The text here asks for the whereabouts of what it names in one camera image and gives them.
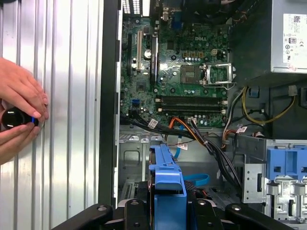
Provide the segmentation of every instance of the white label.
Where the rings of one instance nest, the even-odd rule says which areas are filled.
[[[307,15],[283,15],[283,62],[292,66],[306,65]]]
[[[241,128],[240,133],[244,133],[246,130],[247,130],[247,127],[244,126],[244,127]]]
[[[188,144],[179,144],[177,145],[178,148],[183,149],[183,150],[188,150]]]
[[[154,119],[151,119],[149,124],[148,124],[148,127],[149,128],[155,128],[158,124],[158,121],[154,120]]]

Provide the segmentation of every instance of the cable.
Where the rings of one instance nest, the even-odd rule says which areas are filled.
[[[249,121],[256,123],[256,124],[260,124],[260,125],[264,125],[264,124],[276,121],[278,118],[282,117],[294,105],[295,100],[296,100],[296,96],[292,97],[290,104],[280,114],[278,114],[276,117],[269,119],[269,120],[266,120],[266,121],[258,121],[258,120],[255,120],[254,118],[250,117],[248,112],[247,112],[247,109],[246,109],[246,94],[247,94],[247,91],[248,91],[248,87],[245,87],[243,89],[243,96],[242,96],[243,114],[248,118]]]

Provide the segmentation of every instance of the chip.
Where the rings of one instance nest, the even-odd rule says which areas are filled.
[[[200,73],[199,66],[181,66],[180,81],[182,84],[199,84]]]
[[[174,41],[167,41],[166,49],[174,50]]]
[[[144,92],[146,90],[146,83],[145,82],[137,82],[136,83],[136,90],[138,92]]]

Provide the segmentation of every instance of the wire bundle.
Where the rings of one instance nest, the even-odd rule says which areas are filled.
[[[121,121],[132,124],[132,125],[136,125],[150,132],[160,133],[160,134],[165,134],[165,135],[176,135],[176,136],[181,135],[183,137],[187,137],[187,138],[198,141],[201,145],[203,145],[208,150],[210,155],[214,156],[214,158],[216,159],[218,163],[218,167],[222,175],[224,176],[224,178],[235,188],[239,196],[242,195],[241,181],[236,173],[236,170],[232,162],[228,158],[228,156],[213,141],[203,137],[199,129],[197,128],[196,124],[194,124],[193,122],[191,124],[192,125],[192,128],[191,128],[184,121],[180,120],[177,117],[173,117],[169,127],[165,127],[161,124],[157,124],[157,126],[154,129],[152,129],[148,127],[149,123],[143,120],[141,116],[137,113],[133,113],[132,119],[122,116]],[[179,122],[180,124],[182,124],[187,131],[173,129],[172,127],[175,122]]]

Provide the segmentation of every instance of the power connector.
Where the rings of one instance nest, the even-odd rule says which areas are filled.
[[[288,94],[290,97],[297,96],[297,87],[296,85],[289,85]]]

